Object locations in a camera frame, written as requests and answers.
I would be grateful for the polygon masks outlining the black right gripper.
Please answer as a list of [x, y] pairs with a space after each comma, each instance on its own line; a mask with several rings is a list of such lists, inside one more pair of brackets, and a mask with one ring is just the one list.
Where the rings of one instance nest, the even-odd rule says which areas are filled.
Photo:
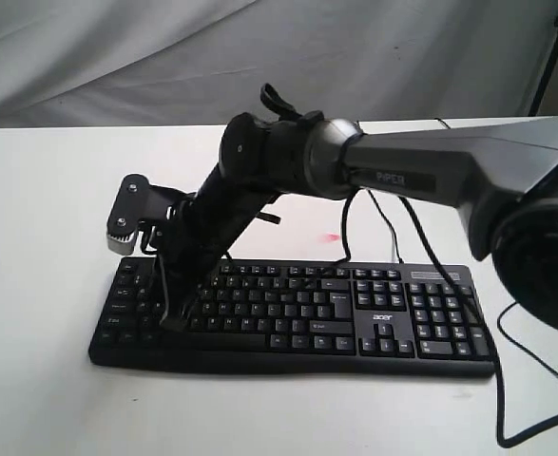
[[201, 284], [241, 235], [241, 199], [149, 197], [139, 222], [156, 256], [138, 302], [162, 329], [185, 332]]

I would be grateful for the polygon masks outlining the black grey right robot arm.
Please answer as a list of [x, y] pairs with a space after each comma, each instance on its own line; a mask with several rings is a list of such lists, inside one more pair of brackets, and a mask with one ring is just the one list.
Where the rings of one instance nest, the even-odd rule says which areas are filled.
[[297, 112], [271, 85], [277, 119], [244, 112], [221, 137], [198, 192], [158, 226], [163, 322], [183, 327], [205, 278], [262, 209], [284, 194], [351, 200], [360, 189], [454, 208], [471, 254], [558, 331], [558, 116], [520, 123], [367, 134]]

